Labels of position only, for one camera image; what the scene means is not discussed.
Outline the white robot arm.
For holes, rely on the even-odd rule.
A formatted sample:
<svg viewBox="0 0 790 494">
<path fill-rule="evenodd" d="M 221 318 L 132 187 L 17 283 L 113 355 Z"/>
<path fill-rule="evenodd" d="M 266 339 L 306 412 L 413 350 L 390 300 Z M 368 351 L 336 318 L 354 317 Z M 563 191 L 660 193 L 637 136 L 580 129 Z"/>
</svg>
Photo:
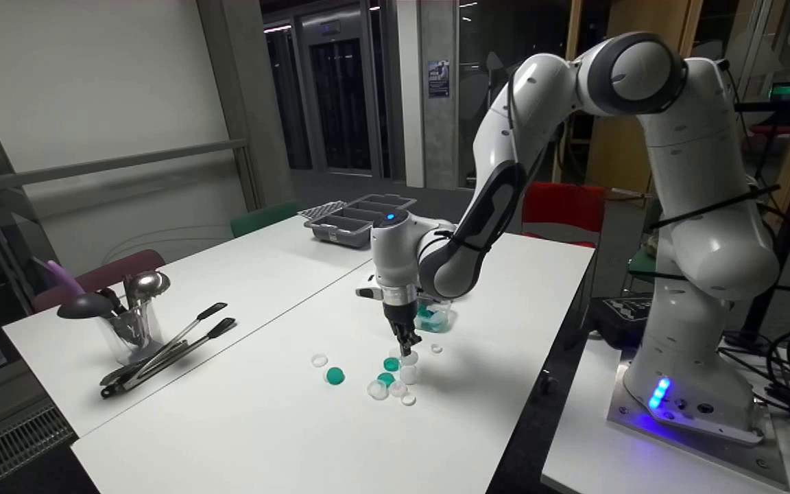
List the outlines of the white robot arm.
<svg viewBox="0 0 790 494">
<path fill-rule="evenodd" d="M 477 185 L 464 215 L 453 224 L 381 215 L 369 228 L 372 274 L 358 294 L 381 306 L 398 351 L 410 355 L 417 307 L 477 285 L 532 169 L 576 112 L 626 115 L 641 126 L 660 204 L 659 278 L 623 390 L 670 432 L 761 445 L 750 387 L 719 358 L 719 344 L 731 306 L 768 292 L 779 261 L 749 193 L 719 63 L 683 58 L 646 30 L 611 36 L 573 60 L 524 58 L 473 132 Z"/>
</svg>

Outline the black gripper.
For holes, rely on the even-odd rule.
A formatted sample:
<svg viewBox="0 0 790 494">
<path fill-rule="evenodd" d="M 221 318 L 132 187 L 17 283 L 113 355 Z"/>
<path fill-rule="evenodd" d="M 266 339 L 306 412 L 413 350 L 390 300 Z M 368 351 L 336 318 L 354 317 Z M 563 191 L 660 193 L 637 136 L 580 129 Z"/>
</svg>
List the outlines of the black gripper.
<svg viewBox="0 0 790 494">
<path fill-rule="evenodd" d="M 413 335 L 413 314 L 417 314 L 417 306 L 387 306 L 383 307 L 383 317 L 391 328 L 391 335 L 398 339 L 401 358 L 408 358 L 410 350 L 423 344 L 423 339 Z"/>
</svg>

